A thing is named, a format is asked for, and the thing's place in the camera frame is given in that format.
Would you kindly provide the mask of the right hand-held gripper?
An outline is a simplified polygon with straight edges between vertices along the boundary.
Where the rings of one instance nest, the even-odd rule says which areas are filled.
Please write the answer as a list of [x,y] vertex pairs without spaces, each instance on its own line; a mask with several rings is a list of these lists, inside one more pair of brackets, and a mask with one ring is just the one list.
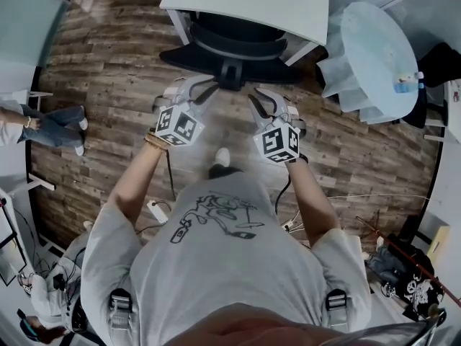
[[266,101],[273,104],[269,115],[260,101],[249,95],[249,107],[258,127],[253,140],[259,153],[274,163],[286,163],[300,155],[300,140],[305,136],[305,122],[293,106],[287,106],[285,98],[269,89],[255,89]]

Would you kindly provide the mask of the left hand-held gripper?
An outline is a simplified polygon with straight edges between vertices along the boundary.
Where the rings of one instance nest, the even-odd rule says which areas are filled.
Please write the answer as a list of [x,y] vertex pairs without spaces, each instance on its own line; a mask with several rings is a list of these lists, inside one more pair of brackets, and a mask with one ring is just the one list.
[[218,92],[218,87],[205,89],[194,102],[191,100],[192,91],[212,81],[212,76],[193,76],[180,87],[168,87],[159,98],[163,104],[159,107],[155,136],[171,146],[192,145],[205,128],[200,119]]

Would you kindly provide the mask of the black office chair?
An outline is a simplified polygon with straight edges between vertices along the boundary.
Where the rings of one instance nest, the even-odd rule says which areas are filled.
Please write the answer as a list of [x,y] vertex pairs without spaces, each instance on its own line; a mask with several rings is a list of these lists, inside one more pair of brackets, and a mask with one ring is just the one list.
[[165,63],[214,77],[221,89],[239,91],[249,82],[296,84],[303,73],[285,64],[285,32],[244,19],[191,13],[192,41],[160,53]]

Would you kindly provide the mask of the person's left forearm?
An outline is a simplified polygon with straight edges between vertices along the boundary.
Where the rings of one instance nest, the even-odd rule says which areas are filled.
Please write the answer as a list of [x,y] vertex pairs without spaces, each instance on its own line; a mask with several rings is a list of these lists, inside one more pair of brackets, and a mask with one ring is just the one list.
[[108,203],[116,205],[132,225],[138,220],[149,184],[167,148],[168,145],[159,138],[146,137],[143,147],[109,195]]

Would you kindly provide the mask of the person's right forearm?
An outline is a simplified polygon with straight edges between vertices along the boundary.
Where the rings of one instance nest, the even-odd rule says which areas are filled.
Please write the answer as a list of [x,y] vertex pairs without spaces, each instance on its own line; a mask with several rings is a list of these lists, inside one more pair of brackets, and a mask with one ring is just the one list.
[[331,229],[341,228],[339,218],[306,161],[297,159],[285,165],[294,188],[307,239],[313,247]]

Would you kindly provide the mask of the black chair with draped jacket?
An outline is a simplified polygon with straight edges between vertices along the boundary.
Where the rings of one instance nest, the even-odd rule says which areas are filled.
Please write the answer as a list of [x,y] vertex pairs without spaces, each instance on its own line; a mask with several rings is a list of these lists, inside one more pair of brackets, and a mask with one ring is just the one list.
[[443,100],[443,105],[428,102],[426,88],[435,88],[448,81],[461,79],[461,54],[448,44],[439,43],[417,64],[424,77],[419,81],[418,98],[414,108],[402,120],[413,127],[422,129],[426,124],[427,110],[433,110],[442,116],[444,125],[447,125],[447,100]]

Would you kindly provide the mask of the person's white shoe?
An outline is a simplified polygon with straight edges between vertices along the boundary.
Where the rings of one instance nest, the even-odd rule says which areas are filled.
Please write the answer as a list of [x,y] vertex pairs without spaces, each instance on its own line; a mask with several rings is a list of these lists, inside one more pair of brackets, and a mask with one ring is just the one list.
[[216,154],[213,164],[229,167],[231,162],[230,151],[227,148],[220,148]]

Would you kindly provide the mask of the person's black trouser leg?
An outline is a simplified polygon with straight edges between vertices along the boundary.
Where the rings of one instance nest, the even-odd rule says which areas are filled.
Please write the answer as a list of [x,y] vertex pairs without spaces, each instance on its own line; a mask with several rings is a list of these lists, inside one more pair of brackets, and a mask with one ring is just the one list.
[[231,166],[225,167],[222,164],[213,164],[208,171],[208,179],[227,177],[238,172],[243,172],[243,170]]

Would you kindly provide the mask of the round table with pale tablecloth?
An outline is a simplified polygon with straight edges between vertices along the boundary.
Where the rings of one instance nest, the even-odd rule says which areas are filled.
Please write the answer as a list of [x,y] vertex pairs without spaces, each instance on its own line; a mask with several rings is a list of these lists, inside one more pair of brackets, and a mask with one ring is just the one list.
[[399,25],[382,9],[354,2],[328,20],[328,57],[317,63],[325,87],[323,97],[337,95],[342,112],[359,112],[367,124],[408,115],[418,92],[398,94],[400,74],[418,72],[413,49]]

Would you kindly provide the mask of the white power strip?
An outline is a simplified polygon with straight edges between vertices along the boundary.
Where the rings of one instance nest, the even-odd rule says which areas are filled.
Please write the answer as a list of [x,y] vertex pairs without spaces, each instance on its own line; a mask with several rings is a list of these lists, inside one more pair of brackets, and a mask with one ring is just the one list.
[[154,216],[154,218],[158,221],[159,224],[163,225],[168,221],[168,216],[162,209],[161,205],[163,205],[162,202],[157,202],[155,200],[150,200],[147,203],[147,207],[151,214]]

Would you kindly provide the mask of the clear plastic water bottle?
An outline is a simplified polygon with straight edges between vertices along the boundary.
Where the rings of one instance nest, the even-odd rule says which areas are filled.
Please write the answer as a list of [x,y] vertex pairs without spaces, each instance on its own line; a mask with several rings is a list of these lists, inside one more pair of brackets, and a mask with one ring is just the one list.
[[398,94],[417,92],[424,87],[424,74],[421,71],[400,74],[393,85],[394,91]]

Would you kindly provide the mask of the person's grey printed t-shirt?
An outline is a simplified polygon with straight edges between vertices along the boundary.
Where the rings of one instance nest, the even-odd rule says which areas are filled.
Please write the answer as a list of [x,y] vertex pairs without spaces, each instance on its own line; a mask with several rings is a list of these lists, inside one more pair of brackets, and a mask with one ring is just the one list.
[[110,345],[109,299],[118,288],[132,298],[140,346],[163,346],[235,303],[327,327],[327,295],[340,289],[350,331],[363,329],[372,310],[359,238],[331,229],[306,249],[280,226],[267,191],[242,172],[186,187],[147,244],[105,204],[84,252],[81,305]]

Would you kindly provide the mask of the small white side table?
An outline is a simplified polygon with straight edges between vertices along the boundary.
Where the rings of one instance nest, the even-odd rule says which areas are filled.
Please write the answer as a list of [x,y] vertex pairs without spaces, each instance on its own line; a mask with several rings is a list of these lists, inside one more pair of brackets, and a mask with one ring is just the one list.
[[32,103],[36,105],[36,110],[40,110],[43,97],[52,96],[53,93],[50,92],[36,92],[27,89],[15,92],[0,92],[0,100],[15,100],[20,104],[28,104],[31,99],[34,99]]

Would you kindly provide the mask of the long wooden stick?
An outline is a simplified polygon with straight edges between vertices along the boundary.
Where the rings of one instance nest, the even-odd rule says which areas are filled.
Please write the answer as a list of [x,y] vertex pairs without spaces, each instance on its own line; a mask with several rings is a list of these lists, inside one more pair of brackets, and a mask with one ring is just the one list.
[[423,274],[425,274],[431,281],[435,282],[442,290],[443,292],[449,296],[460,308],[461,308],[461,298],[457,298],[438,278],[436,278],[434,275],[432,275],[423,265],[421,265],[419,262],[417,262],[412,256],[406,254],[397,244],[389,240],[387,236],[382,234],[382,232],[375,228],[374,226],[370,225],[368,222],[366,222],[364,219],[360,218],[359,216],[356,216],[356,219],[365,225],[369,230],[372,231],[372,233],[375,236],[381,237],[384,242],[391,247],[393,247],[397,252],[399,252],[401,255],[403,255],[413,266],[417,267]]

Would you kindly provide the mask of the cardboard box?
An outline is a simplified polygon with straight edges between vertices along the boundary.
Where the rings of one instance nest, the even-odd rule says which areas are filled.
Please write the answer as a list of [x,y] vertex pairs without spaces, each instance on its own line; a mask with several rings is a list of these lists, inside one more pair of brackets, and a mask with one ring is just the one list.
[[435,233],[434,238],[431,240],[426,256],[435,264],[439,258],[440,253],[443,251],[444,244],[450,233],[450,226],[440,226]]

